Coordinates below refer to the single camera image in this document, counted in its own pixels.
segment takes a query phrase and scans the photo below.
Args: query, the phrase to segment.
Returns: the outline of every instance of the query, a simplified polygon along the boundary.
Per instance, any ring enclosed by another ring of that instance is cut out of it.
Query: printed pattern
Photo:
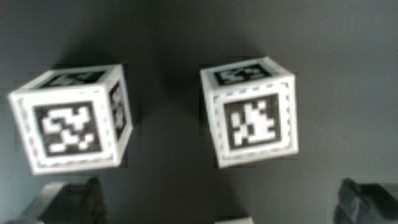
[[[51,79],[38,86],[38,89],[60,86],[72,86],[93,83],[104,72],[83,72],[74,74],[60,74],[51,77]]]
[[[280,141],[276,94],[223,105],[230,150]]]
[[[271,74],[262,69],[259,64],[214,72],[214,79],[220,86],[236,84],[269,76]]]
[[[35,106],[45,156],[101,151],[92,103]]]
[[[122,91],[120,91],[118,82],[117,82],[117,84],[115,84],[115,86],[109,90],[109,106],[111,106],[111,115],[113,115],[113,124],[115,124],[115,134],[117,134],[117,139],[118,139],[122,129],[124,129],[124,126],[125,126]]]

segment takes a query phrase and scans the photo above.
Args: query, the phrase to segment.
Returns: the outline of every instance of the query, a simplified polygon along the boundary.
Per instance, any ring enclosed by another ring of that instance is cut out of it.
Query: gray surface
[[[344,177],[398,182],[398,1],[3,1],[0,223],[47,181],[99,175],[111,223],[332,223]],[[268,55],[296,73],[300,155],[216,170],[198,68]],[[6,92],[53,67],[124,63],[124,168],[29,175]]]

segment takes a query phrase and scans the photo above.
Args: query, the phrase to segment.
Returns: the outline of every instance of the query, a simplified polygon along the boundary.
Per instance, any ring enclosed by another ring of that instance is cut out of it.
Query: block
[[[6,224],[104,224],[106,206],[101,182],[90,178],[85,184],[49,183],[19,215]]]
[[[298,153],[294,75],[264,57],[200,70],[218,167]]]
[[[232,219],[232,220],[227,220],[227,221],[214,222],[214,224],[253,224],[253,222],[252,222],[252,218],[246,217],[246,218],[239,218],[239,219]]]
[[[395,189],[395,184],[356,184],[351,179],[344,179],[333,214],[337,224],[398,224]]]
[[[117,167],[133,130],[122,66],[49,70],[8,101],[31,173]]]

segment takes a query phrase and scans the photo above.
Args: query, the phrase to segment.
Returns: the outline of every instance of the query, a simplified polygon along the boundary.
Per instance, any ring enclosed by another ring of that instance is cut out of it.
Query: white cube
[[[49,70],[8,101],[33,174],[118,166],[133,130],[122,66]]]
[[[294,75],[268,57],[200,70],[218,167],[298,153]]]
[[[232,219],[232,220],[227,220],[227,221],[214,222],[214,224],[253,224],[253,222],[252,222],[252,218],[246,217],[246,218],[241,218],[241,219]]]

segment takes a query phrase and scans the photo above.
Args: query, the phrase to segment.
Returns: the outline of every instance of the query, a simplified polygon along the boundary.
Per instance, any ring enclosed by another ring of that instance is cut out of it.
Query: cube face
[[[53,81],[63,73],[76,82]],[[45,72],[10,93],[33,174],[118,165],[133,129],[122,85],[120,66],[97,66]]]
[[[92,103],[33,107],[45,157],[101,152]]]
[[[102,75],[104,71],[54,74],[45,82],[37,86],[37,89],[92,84],[97,82]]]
[[[232,85],[269,76],[271,74],[259,64],[252,64],[237,68],[227,68],[214,72],[218,86]]]
[[[237,81],[225,84],[221,74]],[[294,154],[292,74],[260,58],[204,69],[200,76],[218,166]]]

